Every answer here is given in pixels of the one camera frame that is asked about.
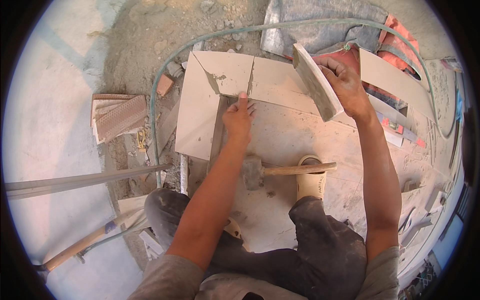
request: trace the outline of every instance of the person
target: person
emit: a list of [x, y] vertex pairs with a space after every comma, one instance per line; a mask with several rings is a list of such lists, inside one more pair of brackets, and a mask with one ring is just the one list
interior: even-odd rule
[[[256, 113], [242, 92], [223, 115], [228, 140], [195, 195], [189, 199], [167, 189], [148, 195], [145, 213], [166, 252], [147, 266], [129, 299], [397, 298], [402, 201], [384, 131], [353, 68], [332, 58], [317, 58], [316, 63], [357, 124], [366, 241], [325, 215], [323, 172], [297, 175], [298, 200], [289, 216], [298, 248], [246, 250], [240, 228], [228, 217]], [[299, 165], [318, 163], [310, 155]]]

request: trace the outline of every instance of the shirt sleeve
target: shirt sleeve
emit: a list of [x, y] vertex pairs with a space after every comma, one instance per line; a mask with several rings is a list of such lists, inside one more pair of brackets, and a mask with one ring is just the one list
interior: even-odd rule
[[365, 281], [355, 300], [398, 299], [398, 246], [390, 247], [367, 264]]
[[203, 276], [192, 261], [164, 255], [147, 265], [142, 282], [128, 300], [193, 300]]

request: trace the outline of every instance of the wooden handle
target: wooden handle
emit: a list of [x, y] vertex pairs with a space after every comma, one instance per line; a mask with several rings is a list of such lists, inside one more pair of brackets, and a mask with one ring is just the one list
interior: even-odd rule
[[336, 162], [283, 168], [265, 168], [264, 176], [295, 175], [336, 170]]
[[101, 228], [95, 230], [94, 232], [90, 233], [83, 239], [79, 240], [72, 246], [68, 247], [67, 249], [63, 250], [59, 254], [55, 255], [52, 259], [50, 259], [48, 262], [45, 263], [45, 268], [47, 268], [48, 271], [52, 271], [62, 263], [64, 263], [67, 259], [70, 257], [74, 256], [83, 248], [86, 246], [90, 245], [100, 237], [102, 237], [105, 234], [105, 225], [102, 226]]
[[76, 242], [72, 246], [68, 247], [67, 249], [63, 250], [59, 254], [55, 255], [52, 259], [50, 259], [48, 262], [46, 262], [44, 264], [45, 268], [48, 271], [52, 271], [53, 269], [55, 269], [56, 267], [58, 267], [59, 265], [64, 263], [67, 259], [74, 256], [75, 254], [77, 254], [78, 252], [80, 252], [81, 250], [83, 250], [84, 248], [89, 246], [91, 243], [93, 243], [94, 241], [96, 241], [100, 237], [106, 235], [107, 233], [109, 233], [113, 229], [115, 229], [116, 227], [119, 227], [120, 225], [125, 223], [125, 221], [129, 217], [133, 216], [139, 210], [141, 210], [141, 209], [137, 209], [137, 210], [134, 210], [134, 211], [131, 211], [131, 212], [127, 212], [123, 215], [120, 215], [120, 216], [116, 217], [112, 221], [106, 223], [104, 226], [100, 227], [99, 229], [90, 233], [89, 235], [87, 235], [83, 239], [79, 240], [78, 242]]

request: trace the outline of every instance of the right hand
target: right hand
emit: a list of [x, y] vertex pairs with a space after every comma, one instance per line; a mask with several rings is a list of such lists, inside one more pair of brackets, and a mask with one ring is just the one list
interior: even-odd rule
[[354, 120], [375, 113], [355, 70], [331, 57], [313, 59], [327, 78], [347, 116]]

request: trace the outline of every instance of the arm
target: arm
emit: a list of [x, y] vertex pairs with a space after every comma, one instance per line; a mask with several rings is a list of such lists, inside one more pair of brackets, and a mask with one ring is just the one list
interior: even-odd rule
[[247, 94], [222, 117], [228, 140], [202, 185], [188, 203], [166, 254], [174, 254], [207, 269], [233, 205], [233, 197], [250, 134], [255, 106]]
[[359, 131], [363, 198], [367, 216], [367, 260], [398, 245], [402, 196], [382, 125], [353, 68], [332, 58], [315, 59]]

